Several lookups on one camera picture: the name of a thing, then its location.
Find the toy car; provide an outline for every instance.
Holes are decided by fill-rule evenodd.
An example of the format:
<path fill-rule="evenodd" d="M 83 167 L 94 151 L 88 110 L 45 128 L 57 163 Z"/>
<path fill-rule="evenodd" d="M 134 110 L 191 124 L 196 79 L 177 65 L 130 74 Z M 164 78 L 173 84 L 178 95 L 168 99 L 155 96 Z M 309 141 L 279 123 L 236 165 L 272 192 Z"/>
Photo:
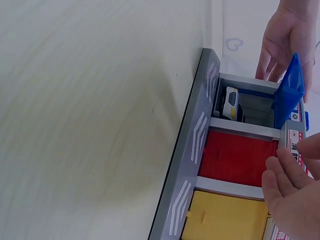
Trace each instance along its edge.
<path fill-rule="evenodd" d="M 239 102 L 238 89 L 227 86 L 222 89 L 220 118 L 237 122 L 245 122 L 244 109 Z"/>

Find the finger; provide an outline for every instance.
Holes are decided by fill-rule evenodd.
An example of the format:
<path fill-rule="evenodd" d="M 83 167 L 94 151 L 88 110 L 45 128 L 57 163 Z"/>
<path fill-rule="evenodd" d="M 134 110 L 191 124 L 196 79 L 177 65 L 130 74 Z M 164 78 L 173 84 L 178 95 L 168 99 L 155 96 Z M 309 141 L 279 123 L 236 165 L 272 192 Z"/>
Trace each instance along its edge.
<path fill-rule="evenodd" d="M 304 103 L 308 102 L 309 92 L 312 86 L 312 68 L 313 68 L 312 62 L 308 62 L 305 65 L 301 66 L 303 83 L 304 83 L 304 96 L 303 96 Z"/>
<path fill-rule="evenodd" d="M 312 177 L 315 180 L 320 180 L 320 160 L 304 158 L 303 163 L 308 168 Z"/>
<path fill-rule="evenodd" d="M 279 203 L 283 199 L 283 196 L 279 191 L 276 175 L 271 170 L 266 170 L 262 174 L 262 191 L 269 212 L 272 215 L 277 213 L 277 208 L 279 207 Z"/>
<path fill-rule="evenodd" d="M 295 188 L 302 189 L 314 182 L 297 164 L 294 156 L 286 148 L 280 148 L 276 153 L 285 174 Z"/>
<path fill-rule="evenodd" d="M 258 66 L 257 66 L 256 72 L 255 72 L 256 79 L 267 80 L 267 78 L 269 76 L 269 72 L 267 72 L 267 68 L 269 66 L 270 61 L 271 61 L 270 53 L 268 52 L 267 49 L 262 47 L 260 57 L 259 57 Z"/>
<path fill-rule="evenodd" d="M 267 170 L 271 170 L 272 172 L 274 172 L 278 184 L 278 189 L 280 190 L 282 196 L 286 197 L 298 191 L 298 189 L 292 185 L 278 158 L 274 156 L 269 157 L 265 161 L 265 166 Z"/>
<path fill-rule="evenodd" d="M 274 66 L 277 64 L 277 61 L 274 58 L 271 58 L 268 67 L 266 68 L 265 72 L 267 75 L 269 75 L 274 68 Z"/>
<path fill-rule="evenodd" d="M 299 141 L 296 148 L 303 158 L 320 159 L 320 132 Z"/>
<path fill-rule="evenodd" d="M 277 83 L 279 82 L 279 79 L 281 78 L 281 76 L 284 74 L 284 72 L 286 71 L 286 67 L 277 63 L 274 68 L 272 69 L 270 76 L 268 78 L 268 81 L 270 82 L 274 82 Z"/>
<path fill-rule="evenodd" d="M 320 180 L 320 133 L 299 141 L 296 148 L 314 179 Z"/>

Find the plastic toy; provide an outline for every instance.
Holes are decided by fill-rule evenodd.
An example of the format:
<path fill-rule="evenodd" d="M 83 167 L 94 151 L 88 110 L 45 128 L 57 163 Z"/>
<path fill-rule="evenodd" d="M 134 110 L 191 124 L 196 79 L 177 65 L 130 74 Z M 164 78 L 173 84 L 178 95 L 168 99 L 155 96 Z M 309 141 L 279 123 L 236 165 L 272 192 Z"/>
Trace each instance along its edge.
<path fill-rule="evenodd" d="M 204 48 L 150 240 L 289 239 L 268 215 L 261 175 L 278 147 L 308 173 L 296 149 L 309 127 L 298 55 L 280 84 L 219 68 L 215 52 Z"/>

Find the white floor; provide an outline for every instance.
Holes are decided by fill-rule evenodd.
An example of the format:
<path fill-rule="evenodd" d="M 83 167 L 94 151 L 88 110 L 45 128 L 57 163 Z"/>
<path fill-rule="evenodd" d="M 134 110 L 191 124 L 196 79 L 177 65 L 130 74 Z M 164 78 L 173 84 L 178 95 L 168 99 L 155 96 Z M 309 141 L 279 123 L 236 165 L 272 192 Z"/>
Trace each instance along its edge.
<path fill-rule="evenodd" d="M 202 47 L 221 1 L 2 1 L 0 239 L 146 239 Z"/>

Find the red panel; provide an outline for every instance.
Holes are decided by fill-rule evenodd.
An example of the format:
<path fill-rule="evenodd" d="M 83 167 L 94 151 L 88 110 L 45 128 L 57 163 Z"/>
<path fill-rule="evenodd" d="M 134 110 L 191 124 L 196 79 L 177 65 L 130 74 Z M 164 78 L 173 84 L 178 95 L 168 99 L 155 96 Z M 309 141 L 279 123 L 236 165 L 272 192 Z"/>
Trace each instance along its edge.
<path fill-rule="evenodd" d="M 266 159 L 276 156 L 278 141 L 211 130 L 203 152 L 199 175 L 237 184 L 261 187 Z"/>

